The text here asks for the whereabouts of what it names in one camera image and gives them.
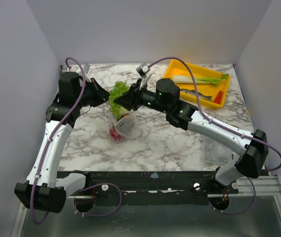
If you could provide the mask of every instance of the screw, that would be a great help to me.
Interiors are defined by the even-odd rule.
[[[201,185],[199,183],[195,183],[193,187],[195,190],[199,190],[201,188]]]
[[[233,189],[237,189],[238,188],[238,184],[236,182],[231,184],[231,187],[233,187]]]

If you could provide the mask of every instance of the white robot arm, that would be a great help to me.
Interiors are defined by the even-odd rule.
[[[243,136],[254,137],[266,142],[266,134],[263,131],[257,130],[255,133],[244,131],[206,115],[210,119],[208,121],[197,107],[180,100],[180,89],[171,79],[158,80],[156,92],[147,90],[147,85],[141,87],[141,83],[142,79],[139,79],[131,85],[128,92],[114,101],[127,110],[137,110],[140,106],[146,106],[165,113],[166,120],[171,125],[205,135],[240,155],[238,160],[233,160],[215,171],[213,176],[215,185],[227,186],[243,176],[259,177],[268,148],[258,142],[226,131],[212,122],[244,134]]]
[[[15,194],[27,208],[30,208],[31,191],[37,183],[34,194],[34,209],[59,213],[66,198],[86,185],[86,176],[81,173],[72,173],[57,182],[57,170],[65,143],[73,129],[80,109],[84,106],[98,106],[108,100],[109,93],[105,91],[94,78],[86,81],[83,95],[79,104],[69,115],[67,120],[53,134],[53,130],[74,105],[81,91],[81,76],[76,72],[62,73],[59,78],[59,93],[53,103],[46,110],[46,125],[43,142],[30,174],[24,183],[17,183]],[[39,174],[44,147],[48,144]]]

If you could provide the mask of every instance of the plastic packet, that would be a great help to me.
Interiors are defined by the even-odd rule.
[[[136,126],[136,112],[125,110],[122,107],[118,115],[109,111],[108,133],[116,142],[124,138],[136,138],[139,134]]]

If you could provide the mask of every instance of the purple cable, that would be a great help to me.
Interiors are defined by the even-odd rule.
[[[82,73],[82,88],[81,88],[81,91],[80,91],[80,94],[78,96],[78,99],[76,100],[76,102],[74,103],[74,105],[72,106],[72,108],[68,111],[67,114],[65,114],[65,116],[62,118],[62,120],[56,125],[56,127],[54,128],[54,130],[52,131],[51,135],[49,136],[49,140],[53,140],[53,137],[57,131],[57,129],[63,124],[63,122],[69,117],[69,115],[74,111],[74,109],[77,107],[77,105],[79,104],[80,102],[80,99],[83,95],[83,92],[85,90],[85,85],[86,85],[86,76],[85,76],[85,72],[81,66],[81,64],[74,58],[72,57],[68,57],[66,58],[65,60],[65,63],[67,65],[67,67],[70,69],[71,66],[69,66],[68,64],[68,60],[73,60],[80,68],[81,70],[81,73]],[[47,141],[46,144],[45,144],[45,147],[44,147],[44,150],[43,150],[43,153],[41,155],[41,159],[40,159],[40,162],[38,164],[38,167],[37,167],[37,171],[36,171],[36,175],[40,175],[40,171],[41,171],[41,168],[43,166],[43,162],[44,162],[44,157],[46,155],[46,152],[47,152],[47,149],[50,145],[50,142]],[[35,194],[35,188],[36,188],[36,184],[37,184],[37,181],[38,181],[38,178],[35,178],[34,179],[34,183],[32,185],[32,189],[31,189],[31,197],[30,197],[30,210],[31,210],[31,215],[32,215],[32,219],[33,219],[33,222],[36,224],[36,225],[40,225],[43,223],[43,221],[46,219],[47,215],[49,212],[46,212],[46,214],[44,215],[44,217],[42,218],[42,220],[38,221],[35,217],[35,212],[34,212],[34,194]]]
[[[251,182],[251,185],[252,185],[252,187],[253,187],[253,201],[252,201],[251,205],[250,205],[247,209],[245,209],[245,210],[243,210],[243,211],[239,211],[239,212],[220,211],[220,210],[216,209],[215,207],[213,207],[213,205],[212,205],[211,202],[209,201],[209,204],[210,204],[210,206],[212,207],[212,209],[213,209],[214,211],[217,211],[217,212],[219,212],[219,213],[221,213],[221,214],[226,214],[226,215],[240,215],[240,214],[246,213],[247,211],[250,211],[250,210],[254,207],[255,202],[257,201],[257,193],[256,193],[256,190],[255,190],[253,181],[252,181],[251,179],[249,179],[248,177],[247,177],[247,179]]]
[[[182,59],[177,58],[177,57],[165,57],[165,58],[158,59],[157,61],[151,63],[148,67],[151,68],[151,67],[154,66],[155,64],[160,63],[161,61],[164,61],[164,60],[167,60],[167,59],[176,59],[176,60],[180,61],[180,62],[186,67],[186,69],[187,69],[188,72],[190,73],[190,75],[191,75],[191,77],[192,77],[192,80],[193,80],[194,90],[195,90],[195,96],[196,96],[196,100],[197,100],[197,104],[198,104],[199,111],[200,111],[201,115],[202,115],[207,121],[210,121],[211,119],[210,119],[209,117],[207,117],[207,116],[204,114],[204,112],[202,111],[202,107],[201,107],[201,103],[200,103],[200,99],[199,99],[199,94],[198,94],[198,88],[197,88],[197,85],[196,85],[196,82],[195,82],[193,73],[192,73],[191,69],[189,68],[189,66],[188,66]],[[211,122],[212,122],[213,124],[215,124],[216,126],[222,128],[222,129],[224,129],[224,130],[226,130],[226,131],[228,131],[228,132],[231,132],[231,133],[233,133],[233,134],[235,134],[235,135],[237,135],[237,136],[242,137],[242,134],[239,133],[239,132],[236,132],[236,131],[234,131],[234,130],[228,128],[228,127],[225,127],[225,126],[223,126],[223,125],[221,125],[221,124],[219,124],[219,123],[217,123],[217,122],[215,122],[215,121],[213,121],[213,120],[212,120]],[[272,146],[272,145],[270,145],[270,144],[268,144],[268,143],[266,143],[266,142],[264,142],[264,141],[261,141],[261,140],[259,140],[259,139],[257,139],[257,138],[254,138],[254,137],[250,137],[250,136],[246,136],[246,135],[243,136],[243,137],[245,137],[245,138],[247,138],[247,139],[250,139],[250,140],[252,140],[252,141],[256,141],[256,142],[258,142],[258,143],[261,143],[261,144],[263,144],[263,145],[265,145],[265,146],[271,148],[271,149],[274,150],[274,151],[280,156],[280,158],[281,158],[281,152],[280,152],[277,148],[275,148],[274,146]],[[281,162],[280,162],[280,164],[279,164],[277,167],[271,168],[271,169],[265,169],[265,171],[275,171],[275,170],[278,170],[278,169],[280,169],[280,168],[281,168]]]
[[[99,215],[98,215],[98,214],[89,214],[89,213],[84,213],[84,212],[78,211],[78,210],[77,210],[77,206],[76,206],[76,202],[75,202],[75,203],[74,203],[74,207],[75,207],[75,209],[76,209],[76,213],[83,214],[84,216],[104,217],[104,216],[112,215],[113,213],[117,212],[118,209],[120,209],[121,204],[122,204],[122,192],[121,192],[121,190],[119,189],[119,187],[116,186],[115,184],[111,184],[111,183],[96,184],[96,185],[90,186],[90,187],[88,187],[88,188],[81,189],[81,190],[79,190],[79,191],[77,191],[77,192],[87,191],[87,190],[89,190],[89,189],[93,189],[93,188],[96,188],[96,187],[102,186],[102,185],[110,185],[110,186],[113,186],[113,187],[115,187],[115,188],[119,191],[119,194],[120,194],[120,201],[119,201],[119,204],[117,205],[117,207],[116,207],[113,211],[111,211],[111,212],[109,212],[109,213],[107,213],[107,214],[99,214]]]

